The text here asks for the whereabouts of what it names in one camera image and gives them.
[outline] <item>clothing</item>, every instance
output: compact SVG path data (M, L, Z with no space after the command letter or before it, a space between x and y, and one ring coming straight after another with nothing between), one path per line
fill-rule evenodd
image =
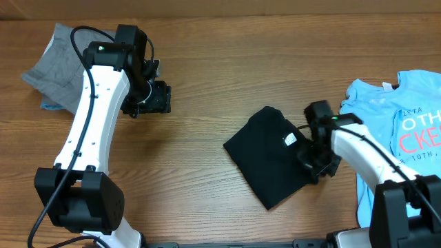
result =
M423 70L398 73L395 90L355 80L341 114L354 113L373 137L402 164L423 176L441 176L441 74ZM358 223L368 227L374 195L357 175ZM407 206L408 216L420 213Z
M307 139L280 110L264 107L224 144L262 204L271 209L308 183L296 149Z
M21 78L43 94L42 108L65 108L75 114L83 89L84 67L70 43L71 31L72 28L57 23L40 61L31 70L23 73ZM81 52L91 41L109 39L91 30L79 30L75 33L75 42Z

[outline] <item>clothing label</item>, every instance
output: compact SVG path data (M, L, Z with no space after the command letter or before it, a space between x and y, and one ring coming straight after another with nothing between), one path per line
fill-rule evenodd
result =
M287 144L287 146L292 145L296 141L297 141L297 138L294 136L293 133L288 134L288 136L285 138L285 144Z
M392 84L391 83L383 82L383 89L385 91L387 91L387 92L393 91Z

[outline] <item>blue cloth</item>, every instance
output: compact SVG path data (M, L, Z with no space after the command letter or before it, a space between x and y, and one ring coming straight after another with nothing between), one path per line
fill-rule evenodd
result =
M341 114L361 118L376 140L402 164L423 176L441 177L441 74L423 70L398 73L400 86L369 85L359 79L347 89ZM358 223L368 227L374 195L357 175ZM408 216L420 210L407 206Z

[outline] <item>light blue t-shirt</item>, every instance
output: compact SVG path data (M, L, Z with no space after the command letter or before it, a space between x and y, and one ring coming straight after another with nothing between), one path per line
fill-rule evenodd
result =
M347 89L341 114L354 113L373 137L401 163L423 176L441 177L441 74L398 73L400 86L369 85L359 79ZM371 224L374 195L357 174L358 223ZM420 213L407 206L408 216Z

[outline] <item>folded black shirt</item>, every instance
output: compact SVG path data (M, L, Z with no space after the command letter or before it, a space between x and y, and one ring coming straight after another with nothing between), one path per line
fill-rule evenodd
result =
M224 148L262 204L271 209L312 183L297 159L300 144L306 142L305 136L280 110L264 107L224 144Z

